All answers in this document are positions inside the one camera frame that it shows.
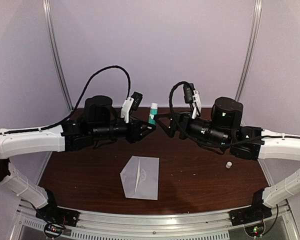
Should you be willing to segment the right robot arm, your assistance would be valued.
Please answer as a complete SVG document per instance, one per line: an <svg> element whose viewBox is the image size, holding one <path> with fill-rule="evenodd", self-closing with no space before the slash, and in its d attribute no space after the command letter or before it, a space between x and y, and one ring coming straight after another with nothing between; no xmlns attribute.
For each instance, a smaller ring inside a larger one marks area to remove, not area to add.
<svg viewBox="0 0 300 240"><path fill-rule="evenodd" d="M210 119L195 112L183 111L157 114L155 122L170 137L179 132L180 139L190 139L198 146L239 159L282 159L300 162L300 135L273 132L261 127L242 126L243 104L228 97L215 100ZM249 220L258 220L266 208L300 192L300 168L279 183L257 191L252 206L246 210Z"/></svg>

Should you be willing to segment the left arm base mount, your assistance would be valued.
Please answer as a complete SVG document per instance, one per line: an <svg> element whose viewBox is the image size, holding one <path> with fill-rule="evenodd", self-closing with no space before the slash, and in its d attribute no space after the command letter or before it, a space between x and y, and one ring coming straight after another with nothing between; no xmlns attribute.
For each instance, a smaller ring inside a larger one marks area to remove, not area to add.
<svg viewBox="0 0 300 240"><path fill-rule="evenodd" d="M76 227L80 213L58 207L55 210L36 209L35 216L45 222L43 233L49 240L55 240L61 235L70 234L69 227Z"/></svg>

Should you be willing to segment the white glue stick cap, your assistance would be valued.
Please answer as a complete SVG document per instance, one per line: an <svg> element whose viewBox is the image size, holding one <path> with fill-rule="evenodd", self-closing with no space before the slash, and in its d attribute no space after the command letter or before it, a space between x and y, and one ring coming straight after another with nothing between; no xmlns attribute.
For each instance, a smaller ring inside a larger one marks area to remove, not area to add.
<svg viewBox="0 0 300 240"><path fill-rule="evenodd" d="M232 162L228 161L228 162L226 163L226 166L225 166L225 167L226 167L227 169L230 169L230 168L232 167L232 165L233 165Z"/></svg>

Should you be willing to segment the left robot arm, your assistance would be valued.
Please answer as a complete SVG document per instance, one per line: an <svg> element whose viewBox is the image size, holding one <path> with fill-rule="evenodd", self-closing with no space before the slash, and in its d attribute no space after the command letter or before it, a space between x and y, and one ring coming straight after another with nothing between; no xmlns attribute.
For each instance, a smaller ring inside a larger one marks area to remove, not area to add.
<svg viewBox="0 0 300 240"><path fill-rule="evenodd" d="M97 95L85 100L84 111L76 119L66 120L56 126L26 129L0 128L0 184L7 186L17 196L30 202L51 222L62 218L52 192L29 181L10 162L10 157L39 152L73 152L87 147L97 148L100 141L115 143L119 138L133 144L156 130L156 126L131 117L142 100L134 92L127 98L120 112L113 108L113 100Z"/></svg>

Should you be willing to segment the white green glue stick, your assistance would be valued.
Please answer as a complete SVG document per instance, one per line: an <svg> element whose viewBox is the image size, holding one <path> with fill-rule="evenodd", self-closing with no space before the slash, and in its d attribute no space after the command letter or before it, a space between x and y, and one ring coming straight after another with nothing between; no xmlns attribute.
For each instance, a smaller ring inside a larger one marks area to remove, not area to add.
<svg viewBox="0 0 300 240"><path fill-rule="evenodd" d="M149 117L148 117L149 124L152 124L152 125L156 124L154 117L157 113L158 113L158 104L155 102L152 102L151 106L150 106Z"/></svg>

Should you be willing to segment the grey envelope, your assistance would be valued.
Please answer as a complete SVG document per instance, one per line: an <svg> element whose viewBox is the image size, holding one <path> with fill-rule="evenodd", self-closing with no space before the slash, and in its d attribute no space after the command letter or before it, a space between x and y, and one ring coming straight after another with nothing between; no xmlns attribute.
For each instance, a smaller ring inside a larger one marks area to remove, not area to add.
<svg viewBox="0 0 300 240"><path fill-rule="evenodd" d="M120 173L124 195L128 199L158 200L158 157L132 156Z"/></svg>

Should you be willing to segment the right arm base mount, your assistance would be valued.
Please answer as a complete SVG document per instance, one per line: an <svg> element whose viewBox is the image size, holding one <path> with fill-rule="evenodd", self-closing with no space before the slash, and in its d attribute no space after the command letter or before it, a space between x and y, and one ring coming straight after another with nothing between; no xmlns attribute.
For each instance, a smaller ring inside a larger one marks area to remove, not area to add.
<svg viewBox="0 0 300 240"><path fill-rule="evenodd" d="M243 225L245 233L251 238L260 238L266 233L265 219L272 216L270 208L245 207L229 212L232 226Z"/></svg>

